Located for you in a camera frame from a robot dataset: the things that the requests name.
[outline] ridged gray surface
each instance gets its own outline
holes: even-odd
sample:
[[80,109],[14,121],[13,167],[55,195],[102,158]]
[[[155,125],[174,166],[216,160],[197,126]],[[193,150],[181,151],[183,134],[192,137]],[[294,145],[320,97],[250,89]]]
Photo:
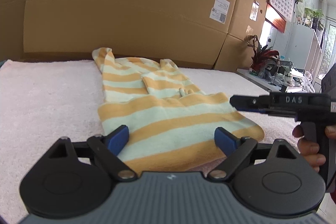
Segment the ridged gray surface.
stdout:
[[317,214],[274,219],[243,207],[222,183],[201,173],[143,173],[119,184],[99,208],[68,220],[34,215],[21,224],[326,224]]

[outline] blue gripper pad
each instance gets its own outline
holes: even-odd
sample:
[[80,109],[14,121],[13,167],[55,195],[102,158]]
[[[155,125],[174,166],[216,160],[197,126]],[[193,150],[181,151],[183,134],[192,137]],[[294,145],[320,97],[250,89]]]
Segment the blue gripper pad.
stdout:
[[240,146],[241,142],[229,131],[218,127],[215,130],[215,144],[228,157]]
[[128,127],[120,126],[107,136],[105,145],[113,155],[118,156],[118,154],[127,144],[128,139]]

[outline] striped towel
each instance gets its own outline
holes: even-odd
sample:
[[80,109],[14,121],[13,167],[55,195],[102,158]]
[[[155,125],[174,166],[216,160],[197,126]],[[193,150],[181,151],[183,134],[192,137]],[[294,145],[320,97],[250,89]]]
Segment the striped towel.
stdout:
[[92,56],[103,79],[105,102],[98,114],[104,133],[128,126],[129,141],[118,157],[138,174],[185,171],[224,157],[214,143],[217,127],[238,138],[264,137],[224,93],[204,94],[171,60],[115,59],[110,48]]

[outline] finger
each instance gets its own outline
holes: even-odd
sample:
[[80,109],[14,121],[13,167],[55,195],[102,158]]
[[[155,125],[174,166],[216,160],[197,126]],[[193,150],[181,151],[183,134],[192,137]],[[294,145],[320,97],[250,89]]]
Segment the finger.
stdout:
[[336,125],[326,127],[325,134],[330,139],[336,139]]
[[303,130],[300,126],[296,126],[294,129],[293,129],[293,136],[295,138],[300,138],[303,136]]
[[308,141],[305,138],[299,139],[297,142],[297,148],[303,156],[317,154],[320,147],[317,143]]
[[317,155],[308,155],[304,157],[308,161],[310,166],[317,167],[325,164],[326,158],[321,154]]

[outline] door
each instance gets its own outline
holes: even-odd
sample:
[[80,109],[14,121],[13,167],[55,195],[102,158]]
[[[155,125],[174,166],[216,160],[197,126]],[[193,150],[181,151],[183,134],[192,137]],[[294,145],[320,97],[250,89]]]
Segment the door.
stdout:
[[314,85],[314,88],[318,88],[318,85],[321,85],[321,80],[323,77],[327,74],[327,72],[330,70],[330,68],[335,63],[335,56],[336,56],[336,22],[327,20],[326,22],[326,33],[325,37],[327,39],[324,39],[324,45],[323,45],[323,57],[322,57],[322,63],[319,69],[319,72],[317,73],[317,78],[315,79],[315,83],[317,86]]

